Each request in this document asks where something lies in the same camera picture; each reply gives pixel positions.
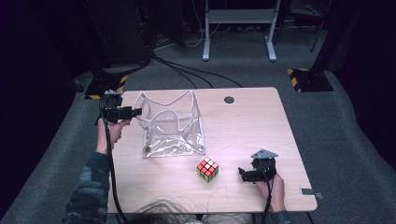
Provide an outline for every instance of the person's hand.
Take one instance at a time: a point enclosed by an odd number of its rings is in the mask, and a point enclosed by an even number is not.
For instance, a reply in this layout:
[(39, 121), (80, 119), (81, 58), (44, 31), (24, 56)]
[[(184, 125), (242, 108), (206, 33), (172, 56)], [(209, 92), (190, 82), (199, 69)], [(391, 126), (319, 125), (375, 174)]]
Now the person's hand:
[[(107, 128), (110, 133), (110, 142), (111, 149), (114, 147), (114, 143), (116, 143), (121, 138), (121, 131), (125, 125), (128, 125), (131, 122), (130, 119), (123, 119), (119, 123), (107, 123)], [(102, 119), (98, 120), (98, 142), (96, 151), (107, 155), (107, 140), (106, 140), (106, 131), (105, 124)]]
[[(262, 192), (264, 198), (268, 197), (268, 186), (265, 182), (255, 182), (256, 186)], [(285, 182), (279, 174), (276, 174), (272, 180), (270, 180), (271, 191), (271, 210), (273, 212), (285, 211)]]

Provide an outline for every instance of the wooden table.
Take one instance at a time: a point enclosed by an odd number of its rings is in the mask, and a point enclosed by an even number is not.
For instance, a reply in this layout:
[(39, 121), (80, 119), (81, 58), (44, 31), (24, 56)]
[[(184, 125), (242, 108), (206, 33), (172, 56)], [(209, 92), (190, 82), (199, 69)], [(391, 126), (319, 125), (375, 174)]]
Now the wooden table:
[[(145, 91), (169, 103), (186, 90)], [(127, 91), (123, 105), (134, 105), (141, 91)], [(264, 148), (278, 154), (276, 169), (285, 180), (289, 211), (313, 211), (317, 201), (302, 195), (311, 189), (282, 102), (274, 88), (193, 90), (204, 126), (206, 156), (219, 165), (219, 174), (206, 183), (196, 173), (205, 156), (142, 159), (144, 131), (133, 119), (122, 130), (113, 150), (120, 206), (132, 213), (157, 199), (181, 204), (191, 213), (260, 213), (265, 199), (258, 188), (243, 182), (238, 167), (252, 170), (250, 156)], [(234, 102), (226, 104), (224, 98)], [(116, 213), (109, 193), (108, 212)]]

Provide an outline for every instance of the rubik's cube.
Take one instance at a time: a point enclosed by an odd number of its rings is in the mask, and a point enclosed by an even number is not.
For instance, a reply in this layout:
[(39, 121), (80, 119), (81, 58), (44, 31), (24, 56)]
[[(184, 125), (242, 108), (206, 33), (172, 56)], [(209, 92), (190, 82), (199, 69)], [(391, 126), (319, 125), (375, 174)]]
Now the rubik's cube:
[(204, 158), (197, 166), (197, 174), (209, 183), (219, 173), (219, 166), (217, 163), (210, 160), (208, 157)]

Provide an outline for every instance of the transparent plastic container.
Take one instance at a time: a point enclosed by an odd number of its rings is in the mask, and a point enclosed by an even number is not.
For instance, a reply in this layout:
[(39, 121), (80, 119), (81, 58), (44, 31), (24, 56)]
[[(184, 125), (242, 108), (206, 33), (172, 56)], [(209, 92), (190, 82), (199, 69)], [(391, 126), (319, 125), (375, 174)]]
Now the transparent plastic container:
[(167, 104), (141, 92), (134, 108), (142, 108), (142, 115), (136, 118), (145, 130), (143, 159), (205, 155), (202, 118), (192, 91)]

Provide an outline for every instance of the black speaker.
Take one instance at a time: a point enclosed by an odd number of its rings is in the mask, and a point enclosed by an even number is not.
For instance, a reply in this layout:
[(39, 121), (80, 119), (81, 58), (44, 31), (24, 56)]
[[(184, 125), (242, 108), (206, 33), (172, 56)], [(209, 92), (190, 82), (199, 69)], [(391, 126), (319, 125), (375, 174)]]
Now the black speaker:
[(110, 64), (142, 63), (152, 53), (150, 9), (139, 0), (83, 0)]
[(152, 24), (155, 31), (184, 46), (183, 9), (185, 8), (183, 8), (183, 4), (187, 1), (149, 0), (149, 2), (152, 11)]

